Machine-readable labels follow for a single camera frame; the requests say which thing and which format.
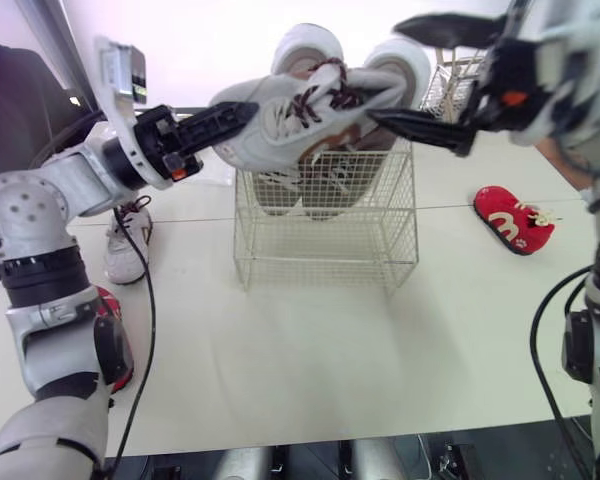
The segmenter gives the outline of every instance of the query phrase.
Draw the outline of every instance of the red slipper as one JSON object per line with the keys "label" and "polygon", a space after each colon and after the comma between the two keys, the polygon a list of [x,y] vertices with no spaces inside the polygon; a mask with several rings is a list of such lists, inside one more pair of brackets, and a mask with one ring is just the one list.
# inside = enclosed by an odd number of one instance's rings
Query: red slipper
{"label": "red slipper", "polygon": [[502,187],[481,188],[473,200],[473,208],[502,243],[518,255],[540,250],[555,228],[546,213],[521,203]]}

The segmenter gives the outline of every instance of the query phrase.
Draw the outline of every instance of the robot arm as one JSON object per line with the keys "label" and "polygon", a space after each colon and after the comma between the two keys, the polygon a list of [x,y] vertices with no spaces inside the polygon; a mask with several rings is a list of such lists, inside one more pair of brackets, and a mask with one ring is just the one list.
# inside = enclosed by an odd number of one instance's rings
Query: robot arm
{"label": "robot arm", "polygon": [[600,479],[600,0],[543,0],[531,9],[528,3],[514,0],[507,15],[492,22],[430,15],[396,26],[399,33],[439,48],[489,46],[458,123],[409,110],[369,114],[398,135],[459,156],[469,154],[479,130],[508,130],[514,143],[533,145],[553,137],[565,160],[567,149],[587,159],[587,165],[570,163],[593,177],[589,211],[595,215],[598,248],[586,280],[587,309],[566,319],[563,364],[590,386]]}
{"label": "robot arm", "polygon": [[76,216],[103,212],[151,184],[197,173],[195,153],[236,135],[257,104],[224,103],[177,122],[142,100],[140,52],[100,39],[99,101],[111,125],[41,168],[0,174],[0,277],[24,381],[35,403],[0,431],[0,479],[91,478],[101,472],[113,384],[131,367],[119,321],[102,314],[76,239]]}

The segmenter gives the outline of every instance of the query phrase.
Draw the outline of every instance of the wire basket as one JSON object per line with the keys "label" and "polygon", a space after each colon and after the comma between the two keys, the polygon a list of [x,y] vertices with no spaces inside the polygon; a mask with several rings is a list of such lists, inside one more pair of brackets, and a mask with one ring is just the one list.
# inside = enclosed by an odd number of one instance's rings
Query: wire basket
{"label": "wire basket", "polygon": [[246,289],[373,284],[393,293],[418,262],[411,144],[323,152],[276,174],[238,171],[234,259]]}
{"label": "wire basket", "polygon": [[436,50],[438,64],[422,101],[421,110],[432,113],[436,118],[448,123],[458,121],[460,113],[469,99],[471,85],[480,74],[484,52],[477,50],[471,57],[445,60],[443,52]]}

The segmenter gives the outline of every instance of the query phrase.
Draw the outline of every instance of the orange light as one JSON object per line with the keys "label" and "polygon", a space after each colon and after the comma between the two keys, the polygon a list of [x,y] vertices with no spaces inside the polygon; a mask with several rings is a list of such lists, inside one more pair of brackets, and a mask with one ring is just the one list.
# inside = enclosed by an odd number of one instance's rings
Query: orange light
{"label": "orange light", "polygon": [[179,168],[175,172],[171,172],[171,178],[173,178],[175,181],[187,178],[187,171],[184,168]]}
{"label": "orange light", "polygon": [[510,90],[502,95],[502,102],[509,107],[517,107],[522,105],[527,98],[529,98],[529,95],[524,92]]}

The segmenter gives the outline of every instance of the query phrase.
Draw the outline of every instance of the white wall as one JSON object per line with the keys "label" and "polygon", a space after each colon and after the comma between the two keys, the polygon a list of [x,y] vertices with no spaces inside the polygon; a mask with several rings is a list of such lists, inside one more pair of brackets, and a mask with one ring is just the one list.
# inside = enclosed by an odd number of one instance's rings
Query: white wall
{"label": "white wall", "polygon": [[26,48],[37,52],[63,84],[40,42],[35,37],[15,0],[0,0],[0,44],[12,48]]}
{"label": "white wall", "polygon": [[97,34],[132,43],[147,60],[149,104],[204,106],[223,87],[268,73],[294,24],[332,30],[360,65],[396,23],[438,11],[496,16],[509,0],[64,0],[78,49]]}

